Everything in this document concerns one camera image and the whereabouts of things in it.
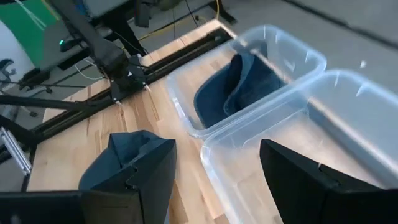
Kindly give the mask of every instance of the white container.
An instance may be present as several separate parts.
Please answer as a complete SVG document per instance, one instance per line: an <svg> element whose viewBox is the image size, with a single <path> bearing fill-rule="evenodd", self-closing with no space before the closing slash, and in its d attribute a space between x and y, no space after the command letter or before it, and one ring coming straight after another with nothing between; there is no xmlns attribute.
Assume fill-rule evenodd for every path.
<svg viewBox="0 0 398 224"><path fill-rule="evenodd" d="M261 139L375 186L396 188L397 114L396 95L356 73L333 70L281 88L211 135L201 159L230 223L281 223L261 167Z"/></svg>
<svg viewBox="0 0 398 224"><path fill-rule="evenodd" d="M304 76L320 74L326 68L326 59L322 54L274 26L259 26L245 32L168 75L170 98L191 136L206 139L211 133L254 109L258 102L266 101L267 97L277 94L278 91L275 91L209 128L205 128L197 116L193 102L197 90L207 79L225 67L236 52L255 49L256 43L266 43L267 59L285 74L281 79L286 83Z"/></svg>

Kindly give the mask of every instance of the clear plastic bin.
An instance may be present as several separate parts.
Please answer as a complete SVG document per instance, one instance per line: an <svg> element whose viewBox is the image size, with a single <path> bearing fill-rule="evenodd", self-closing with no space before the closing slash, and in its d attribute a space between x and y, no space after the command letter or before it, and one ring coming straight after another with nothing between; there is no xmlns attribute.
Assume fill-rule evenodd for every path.
<svg viewBox="0 0 398 224"><path fill-rule="evenodd" d="M398 187L398 97L332 70L280 89L210 136L201 159L231 223L282 223L259 158L261 139L389 189Z"/></svg>
<svg viewBox="0 0 398 224"><path fill-rule="evenodd" d="M170 98L191 136L206 139L211 133L258 105L261 100L215 125L205 128L198 118L193 101L195 93L202 84L229 64L237 52L250 51L255 52L258 57L264 57L261 54L262 49L259 47L261 44L266 44L267 59L284 74L280 79L285 83L290 83L303 76L320 74L326 68L326 59L322 54L274 26L259 26L245 32L168 75L167 88Z"/></svg>

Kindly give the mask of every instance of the wooden table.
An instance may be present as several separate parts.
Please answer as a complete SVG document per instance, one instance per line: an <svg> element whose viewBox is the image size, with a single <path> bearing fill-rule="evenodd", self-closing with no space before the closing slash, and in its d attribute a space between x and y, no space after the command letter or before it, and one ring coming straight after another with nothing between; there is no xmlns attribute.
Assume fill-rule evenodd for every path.
<svg viewBox="0 0 398 224"><path fill-rule="evenodd" d="M220 27L235 37L223 24L213 20L146 55L141 63L148 66ZM108 87L108 80L99 80L65 100L85 100ZM106 148L110 133L146 129L162 138L177 141L177 170L170 199L170 223L228 223L201 164L203 142L190 137L180 124L169 99L165 79L153 83L150 88L151 93L142 91L135 94L123 100L122 105L110 106L40 143L28 191L77 189L84 171ZM44 121L60 112L62 110L47 109Z"/></svg>

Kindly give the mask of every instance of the floor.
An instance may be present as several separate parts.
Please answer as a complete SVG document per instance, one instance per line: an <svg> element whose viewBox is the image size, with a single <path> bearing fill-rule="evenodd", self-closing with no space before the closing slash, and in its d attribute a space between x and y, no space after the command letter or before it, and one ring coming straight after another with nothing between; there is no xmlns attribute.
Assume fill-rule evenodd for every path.
<svg viewBox="0 0 398 224"><path fill-rule="evenodd" d="M394 0L296 0L308 7L317 9L325 14L346 21L353 27L360 27L369 32L391 41L398 41L398 30L394 21L398 15L398 2ZM189 0L191 9L201 6L203 0ZM297 38L318 49L328 59L328 69L344 68L362 73L364 76L385 86L398 94L398 76L396 74L398 62L398 50L386 47L373 40L364 38L358 34L342 29L328 21L309 14L283 0L223 0L228 12L232 14L238 23L231 26L237 34L243 33L250 27L260 24L273 24L291 33ZM180 17L188 12L187 5L182 1L175 9L174 16ZM215 16L210 8L205 8L196 13L207 19ZM173 21L173 12L154 11L150 27L148 29L137 28L132 25L138 37L141 37L164 24ZM187 20L176 26L176 37L186 34L195 28L191 20ZM174 40L173 29L142 41L142 45L153 51L164 44ZM82 61L78 67L84 67ZM66 71L54 70L48 83L53 83L62 77L76 72L75 68ZM94 67L84 70L89 77L99 77L100 74ZM82 77L80 74L60 83L62 85L89 85L95 82ZM53 88L53 93L41 93L38 98L63 99L76 92L77 89ZM33 128L41 123L43 110L32 108L39 113L38 118L31 118L21 111L17 117L17 123ZM0 191L19 190L22 183L22 174L14 161L8 161L0 166Z"/></svg>

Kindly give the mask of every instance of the dark blue towel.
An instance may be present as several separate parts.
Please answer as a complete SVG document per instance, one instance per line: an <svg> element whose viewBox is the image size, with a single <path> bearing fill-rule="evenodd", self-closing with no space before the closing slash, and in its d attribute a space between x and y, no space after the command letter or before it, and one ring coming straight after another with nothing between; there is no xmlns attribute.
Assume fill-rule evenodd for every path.
<svg viewBox="0 0 398 224"><path fill-rule="evenodd" d="M194 107L200 121L209 128L283 85L257 56L236 54L229 65L199 88Z"/></svg>

